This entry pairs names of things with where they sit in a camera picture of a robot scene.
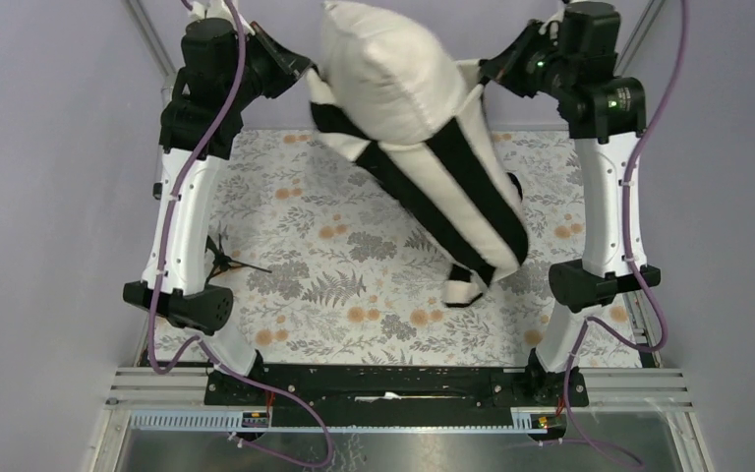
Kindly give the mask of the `white pillow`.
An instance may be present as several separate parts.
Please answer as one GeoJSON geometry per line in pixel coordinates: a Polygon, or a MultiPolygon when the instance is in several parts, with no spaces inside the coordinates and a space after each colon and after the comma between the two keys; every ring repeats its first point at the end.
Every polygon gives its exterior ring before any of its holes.
{"type": "Polygon", "coordinates": [[[320,43],[320,77],[346,116],[378,141],[425,141],[453,117],[469,92],[439,39],[387,9],[324,2],[320,43]]]}

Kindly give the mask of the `black white striped pillowcase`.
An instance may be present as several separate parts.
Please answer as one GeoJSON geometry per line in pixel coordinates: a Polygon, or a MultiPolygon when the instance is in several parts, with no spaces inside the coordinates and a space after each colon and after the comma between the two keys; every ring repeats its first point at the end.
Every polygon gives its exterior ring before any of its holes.
{"type": "Polygon", "coordinates": [[[456,66],[470,90],[456,114],[413,145],[379,142],[338,107],[329,85],[311,68],[307,83],[318,139],[366,171],[450,259],[442,301],[466,308],[491,285],[517,272],[530,249],[522,188],[498,159],[486,123],[483,60],[456,66]]]}

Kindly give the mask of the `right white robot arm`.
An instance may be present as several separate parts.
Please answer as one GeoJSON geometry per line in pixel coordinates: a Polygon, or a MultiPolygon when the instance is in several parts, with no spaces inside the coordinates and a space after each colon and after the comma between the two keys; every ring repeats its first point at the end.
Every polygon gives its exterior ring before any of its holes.
{"type": "Polygon", "coordinates": [[[555,300],[532,355],[542,368],[524,380],[526,395],[548,405],[563,392],[559,373],[576,364],[589,320],[619,294],[661,280],[643,250],[638,159],[648,128],[641,82],[616,74],[621,16],[602,1],[568,1],[546,21],[531,21],[480,75],[520,97],[553,98],[574,143],[582,176],[585,243],[581,258],[554,264],[555,300]]]}

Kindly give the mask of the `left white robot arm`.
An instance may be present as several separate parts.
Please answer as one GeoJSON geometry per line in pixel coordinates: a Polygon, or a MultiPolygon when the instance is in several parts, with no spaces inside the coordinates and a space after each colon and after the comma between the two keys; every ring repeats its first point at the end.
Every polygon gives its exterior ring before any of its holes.
{"type": "Polygon", "coordinates": [[[205,254],[215,267],[229,263],[209,235],[218,178],[242,131],[242,113],[260,97],[277,98],[297,84],[312,62],[243,19],[236,1],[187,2],[191,21],[181,40],[184,64],[160,115],[161,170],[154,190],[158,217],[141,277],[125,284],[124,301],[147,313],[146,351],[152,368],[157,319],[183,330],[184,348],[197,344],[244,404],[262,398],[264,376],[254,370],[257,351],[232,321],[231,289],[211,284],[205,254]]]}

